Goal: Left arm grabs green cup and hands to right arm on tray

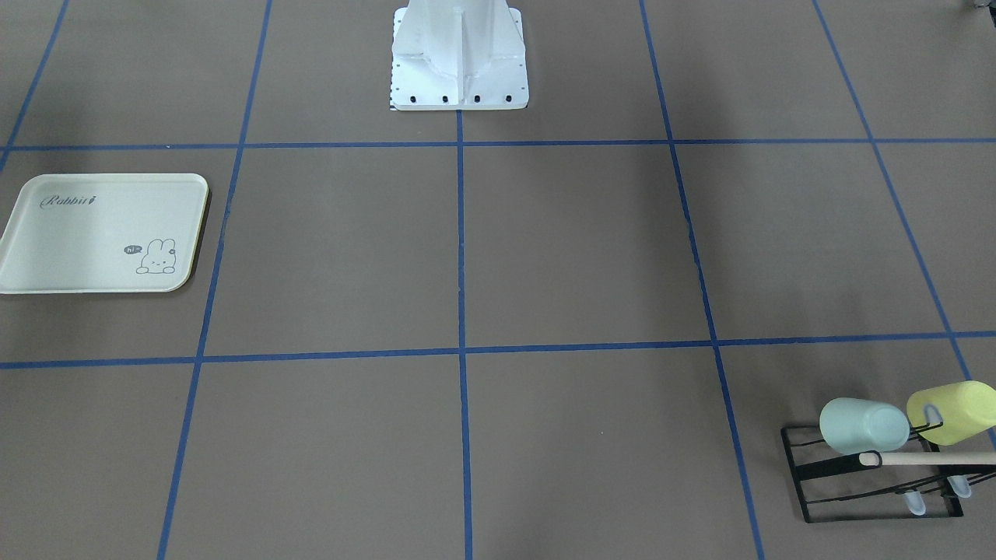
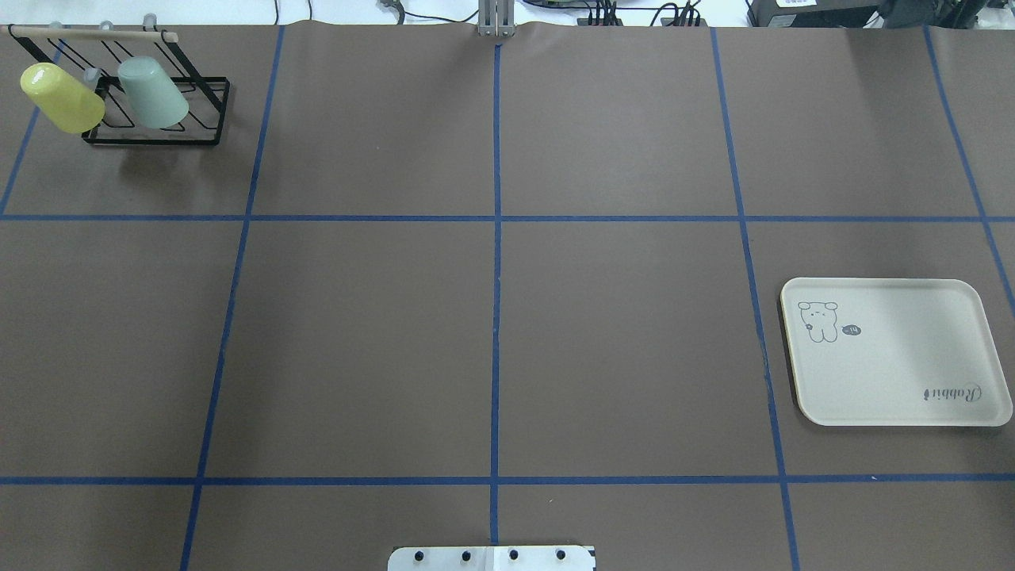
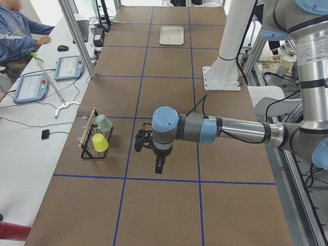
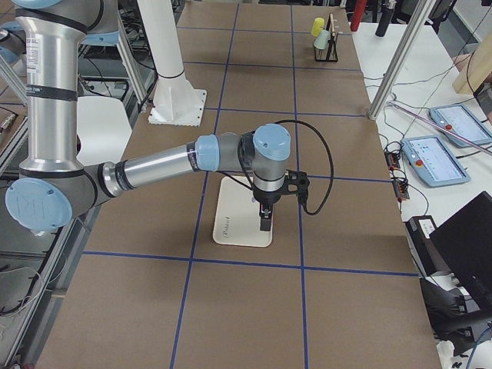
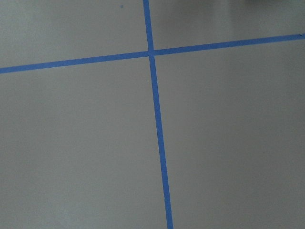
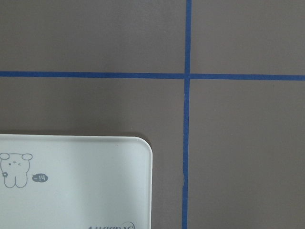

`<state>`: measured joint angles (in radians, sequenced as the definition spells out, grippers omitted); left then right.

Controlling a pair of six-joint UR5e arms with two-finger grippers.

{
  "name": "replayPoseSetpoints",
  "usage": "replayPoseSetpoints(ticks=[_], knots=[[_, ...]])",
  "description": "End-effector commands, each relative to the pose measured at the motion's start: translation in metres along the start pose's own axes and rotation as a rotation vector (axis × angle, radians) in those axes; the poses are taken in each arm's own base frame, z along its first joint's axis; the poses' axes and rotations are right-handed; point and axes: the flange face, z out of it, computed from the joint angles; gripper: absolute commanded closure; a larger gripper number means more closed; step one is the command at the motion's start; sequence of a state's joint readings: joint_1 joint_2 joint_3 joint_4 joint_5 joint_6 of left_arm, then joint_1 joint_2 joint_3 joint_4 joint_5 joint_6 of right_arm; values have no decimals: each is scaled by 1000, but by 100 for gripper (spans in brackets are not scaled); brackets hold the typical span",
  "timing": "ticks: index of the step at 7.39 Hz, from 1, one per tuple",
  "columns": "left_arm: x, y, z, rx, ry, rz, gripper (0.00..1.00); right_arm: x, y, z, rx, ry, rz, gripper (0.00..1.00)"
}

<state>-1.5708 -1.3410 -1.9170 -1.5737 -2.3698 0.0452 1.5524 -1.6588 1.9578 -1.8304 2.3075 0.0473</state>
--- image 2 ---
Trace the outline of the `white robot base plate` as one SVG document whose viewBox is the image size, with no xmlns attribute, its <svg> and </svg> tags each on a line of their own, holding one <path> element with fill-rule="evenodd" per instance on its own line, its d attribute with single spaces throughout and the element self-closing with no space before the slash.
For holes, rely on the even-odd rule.
<svg viewBox="0 0 1015 571">
<path fill-rule="evenodd" d="M 409 546 L 391 553 L 388 570 L 596 570 L 591 546 Z"/>
</svg>

